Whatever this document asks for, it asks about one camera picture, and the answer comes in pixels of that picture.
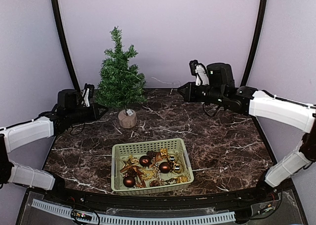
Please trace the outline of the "small green christmas tree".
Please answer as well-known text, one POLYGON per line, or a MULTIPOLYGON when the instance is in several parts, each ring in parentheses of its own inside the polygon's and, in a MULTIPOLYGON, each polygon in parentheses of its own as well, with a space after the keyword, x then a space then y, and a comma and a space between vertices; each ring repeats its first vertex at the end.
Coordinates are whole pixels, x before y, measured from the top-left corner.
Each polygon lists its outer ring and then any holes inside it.
POLYGON ((96 102, 113 110, 118 110, 118 121, 123 128, 136 126, 136 111, 130 106, 146 101, 144 87, 145 75, 139 72, 138 65, 129 64, 138 52, 134 45, 123 49, 122 30, 114 27, 110 31, 114 48, 104 51, 106 58, 100 70, 100 82, 96 92, 96 102))

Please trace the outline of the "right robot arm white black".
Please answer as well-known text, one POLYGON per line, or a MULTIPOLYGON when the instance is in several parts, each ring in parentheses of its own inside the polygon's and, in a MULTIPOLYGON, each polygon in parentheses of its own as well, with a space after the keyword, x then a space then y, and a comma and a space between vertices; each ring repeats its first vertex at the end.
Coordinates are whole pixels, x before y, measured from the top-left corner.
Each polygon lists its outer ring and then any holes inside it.
POLYGON ((296 102, 272 95, 265 90, 242 86, 196 85, 188 82, 178 88, 186 102, 215 104, 225 110, 271 121, 282 129, 300 132, 298 140, 283 159, 268 169, 252 192, 256 202, 263 202, 271 189, 316 161, 316 108, 312 104, 296 102))

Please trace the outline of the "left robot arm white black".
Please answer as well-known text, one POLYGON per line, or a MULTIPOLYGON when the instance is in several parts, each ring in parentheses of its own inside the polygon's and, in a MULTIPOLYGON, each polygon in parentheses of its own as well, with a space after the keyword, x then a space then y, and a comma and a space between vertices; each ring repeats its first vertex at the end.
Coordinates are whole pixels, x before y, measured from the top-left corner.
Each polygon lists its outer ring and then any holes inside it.
POLYGON ((89 107, 63 108, 56 105, 50 112, 42 112, 35 119, 18 123, 0 130, 0 186, 13 183, 29 188, 50 190, 59 203, 66 203, 70 193, 64 188, 65 181, 45 170, 10 161, 8 154, 29 143, 55 137, 74 125, 99 120, 109 108, 98 103, 89 107))

